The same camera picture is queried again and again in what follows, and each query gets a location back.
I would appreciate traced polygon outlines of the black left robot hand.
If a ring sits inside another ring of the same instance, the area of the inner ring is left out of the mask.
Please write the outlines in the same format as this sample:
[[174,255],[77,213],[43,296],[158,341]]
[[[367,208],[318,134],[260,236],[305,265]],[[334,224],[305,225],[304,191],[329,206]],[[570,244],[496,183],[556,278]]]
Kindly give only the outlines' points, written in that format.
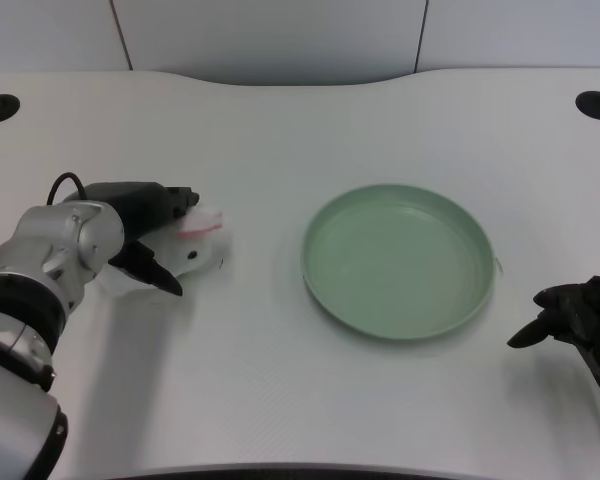
[[100,278],[115,290],[123,285],[147,285],[180,297],[182,286],[158,258],[158,248],[142,242],[151,234],[164,235],[198,204],[189,187],[165,187],[156,182],[102,182],[84,188],[86,198],[113,207],[124,227],[121,251],[109,260]]

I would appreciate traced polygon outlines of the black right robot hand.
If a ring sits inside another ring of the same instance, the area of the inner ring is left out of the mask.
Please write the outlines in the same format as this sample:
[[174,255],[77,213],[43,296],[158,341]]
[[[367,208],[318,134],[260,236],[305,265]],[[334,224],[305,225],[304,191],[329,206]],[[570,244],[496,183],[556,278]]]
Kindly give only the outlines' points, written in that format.
[[553,286],[537,293],[541,308],[507,345],[528,348],[551,337],[574,346],[600,388],[600,276],[584,283]]

